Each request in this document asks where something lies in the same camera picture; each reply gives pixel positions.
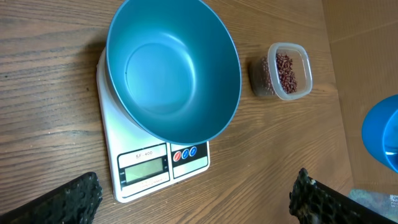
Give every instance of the wooden table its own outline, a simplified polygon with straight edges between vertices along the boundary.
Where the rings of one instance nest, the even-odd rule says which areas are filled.
[[[88,171],[103,186],[95,223],[297,223],[298,171],[344,194],[352,186],[322,3],[207,0],[242,65],[233,122],[210,142],[210,168],[131,203],[113,199],[96,64],[120,0],[0,0],[0,213]],[[311,94],[253,95],[247,64],[274,42],[304,46]]]

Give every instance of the white kitchen scale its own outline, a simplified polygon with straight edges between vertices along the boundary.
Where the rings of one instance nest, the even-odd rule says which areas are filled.
[[[117,201],[129,202],[207,170],[209,142],[170,144],[136,125],[110,83],[105,50],[97,65],[97,85]]]

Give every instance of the blue cup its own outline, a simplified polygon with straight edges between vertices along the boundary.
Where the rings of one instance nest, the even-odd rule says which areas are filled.
[[[398,172],[398,95],[369,111],[362,125],[362,141],[375,159]]]

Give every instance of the blue bowl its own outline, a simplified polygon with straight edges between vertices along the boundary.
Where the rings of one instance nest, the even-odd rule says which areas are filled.
[[[375,159],[398,172],[398,95],[382,100],[368,112],[362,141]]]
[[[241,94],[228,30],[199,0],[127,0],[106,42],[111,83],[126,111],[167,142],[209,141],[231,122]]]

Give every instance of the red beans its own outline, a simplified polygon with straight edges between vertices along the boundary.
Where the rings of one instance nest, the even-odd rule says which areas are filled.
[[[282,88],[286,93],[295,93],[297,91],[297,81],[292,70],[293,59],[286,54],[277,54],[276,63]]]
[[[297,81],[292,70],[293,60],[286,54],[276,55],[276,65],[282,89],[286,93],[297,91]],[[269,73],[267,56],[260,58],[251,66],[250,81],[253,92],[259,96],[275,95]]]

